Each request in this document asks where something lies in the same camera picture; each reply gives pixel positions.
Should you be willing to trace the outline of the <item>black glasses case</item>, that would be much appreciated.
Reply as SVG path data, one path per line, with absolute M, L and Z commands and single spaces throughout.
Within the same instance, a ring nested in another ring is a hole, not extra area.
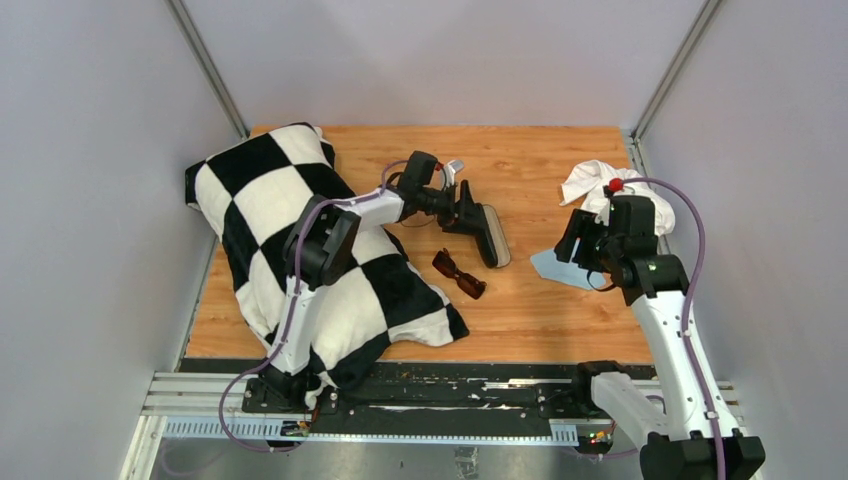
M 488 204 L 482 204 L 481 211 L 483 227 L 477 245 L 483 263 L 491 269 L 504 268 L 511 261 L 511 253 L 497 211 Z

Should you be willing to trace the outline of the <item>tortoiseshell brown sunglasses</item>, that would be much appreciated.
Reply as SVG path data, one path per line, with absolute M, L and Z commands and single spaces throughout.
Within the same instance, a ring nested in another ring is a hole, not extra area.
M 462 271 L 446 248 L 435 254 L 432 265 L 444 277 L 454 280 L 457 286 L 472 299 L 480 299 L 484 294 L 487 283 Z

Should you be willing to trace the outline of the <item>light blue cleaning cloth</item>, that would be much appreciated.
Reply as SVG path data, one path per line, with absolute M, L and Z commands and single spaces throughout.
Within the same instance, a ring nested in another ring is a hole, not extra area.
M 600 289 L 606 285 L 603 274 L 590 273 L 574 263 L 560 262 L 552 249 L 532 255 L 530 261 L 542 279 L 587 291 Z

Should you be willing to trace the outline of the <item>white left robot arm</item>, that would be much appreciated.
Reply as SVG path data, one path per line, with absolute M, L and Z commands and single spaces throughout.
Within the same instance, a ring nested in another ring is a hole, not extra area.
M 402 171 L 387 166 L 380 186 L 368 194 L 313 196 L 284 244 L 285 316 L 258 370 L 268 400 L 283 413 L 307 407 L 308 393 L 319 388 L 307 371 L 317 315 L 327 287 L 342 277 L 361 230 L 422 212 L 446 233 L 473 237 L 487 267 L 500 268 L 510 260 L 496 210 L 474 200 L 468 181 L 456 179 L 462 161 L 442 163 L 415 151 L 402 165 Z

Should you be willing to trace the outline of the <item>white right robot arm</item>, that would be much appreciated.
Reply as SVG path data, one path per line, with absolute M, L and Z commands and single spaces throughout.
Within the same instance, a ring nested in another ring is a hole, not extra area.
M 615 361 L 578 365 L 571 403 L 584 417 L 606 413 L 639 453 L 645 479 L 751 479 L 766 460 L 745 434 L 712 374 L 692 313 L 695 281 L 681 260 L 658 251 L 655 207 L 615 195 L 605 214 L 573 210 L 554 248 L 560 262 L 609 275 L 645 334 L 662 406 Z

